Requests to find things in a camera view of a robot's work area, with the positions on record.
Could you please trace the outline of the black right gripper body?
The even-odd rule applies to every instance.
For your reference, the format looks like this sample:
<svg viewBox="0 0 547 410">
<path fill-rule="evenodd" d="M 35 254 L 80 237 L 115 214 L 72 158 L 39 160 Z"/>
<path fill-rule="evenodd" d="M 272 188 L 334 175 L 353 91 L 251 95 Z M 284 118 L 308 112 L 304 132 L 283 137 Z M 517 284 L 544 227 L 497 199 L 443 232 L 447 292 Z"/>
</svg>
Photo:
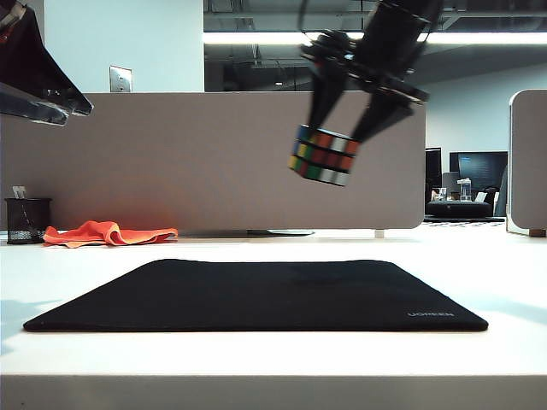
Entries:
<svg viewBox="0 0 547 410">
<path fill-rule="evenodd" d="M 314 100 L 337 100 L 349 79 L 356 81 L 367 93 L 382 91 L 403 97 L 412 103 L 425 103 L 429 94 L 406 82 L 403 74 L 395 74 L 371 62 L 360 62 L 357 49 L 360 39 L 346 33 L 323 30 L 317 38 L 300 47 L 301 56 L 311 62 Z"/>
</svg>

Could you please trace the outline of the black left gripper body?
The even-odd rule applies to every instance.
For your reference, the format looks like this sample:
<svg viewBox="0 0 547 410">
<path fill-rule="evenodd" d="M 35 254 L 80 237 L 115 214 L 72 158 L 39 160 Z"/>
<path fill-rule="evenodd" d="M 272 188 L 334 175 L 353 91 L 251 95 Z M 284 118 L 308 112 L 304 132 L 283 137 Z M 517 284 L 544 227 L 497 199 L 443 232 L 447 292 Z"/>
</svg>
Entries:
<svg viewBox="0 0 547 410">
<path fill-rule="evenodd" d="M 27 6 L 20 1 L 1 0 L 1 45 L 15 44 L 26 28 Z"/>
</svg>

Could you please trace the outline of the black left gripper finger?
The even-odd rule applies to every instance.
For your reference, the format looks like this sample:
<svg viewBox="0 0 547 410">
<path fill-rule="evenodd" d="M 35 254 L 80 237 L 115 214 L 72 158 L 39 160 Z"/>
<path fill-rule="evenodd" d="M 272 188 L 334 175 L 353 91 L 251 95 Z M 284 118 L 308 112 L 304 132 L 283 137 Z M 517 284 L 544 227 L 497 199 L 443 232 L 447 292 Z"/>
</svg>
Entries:
<svg viewBox="0 0 547 410">
<path fill-rule="evenodd" d="M 27 7 L 26 28 L 15 44 L 1 45 L 1 84 L 55 104 L 68 116 L 87 116 L 90 101 L 59 68 L 46 50 L 34 10 Z"/>
<path fill-rule="evenodd" d="M 54 126 L 64 126 L 68 113 L 50 102 L 1 84 L 1 114 Z"/>
</svg>

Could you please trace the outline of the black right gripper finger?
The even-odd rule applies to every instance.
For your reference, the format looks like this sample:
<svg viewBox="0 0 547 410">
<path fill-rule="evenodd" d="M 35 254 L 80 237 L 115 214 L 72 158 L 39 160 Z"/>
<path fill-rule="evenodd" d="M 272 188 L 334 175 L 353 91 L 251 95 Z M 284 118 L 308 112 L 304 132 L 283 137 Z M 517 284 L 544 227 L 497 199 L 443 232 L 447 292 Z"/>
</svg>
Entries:
<svg viewBox="0 0 547 410">
<path fill-rule="evenodd" d="M 397 93 L 376 91 L 352 132 L 352 138 L 365 142 L 413 113 L 408 98 Z"/>
<path fill-rule="evenodd" d="M 308 125 L 313 131 L 320 128 L 341 97 L 347 71 L 337 63 L 315 63 L 312 73 L 312 105 Z"/>
</svg>

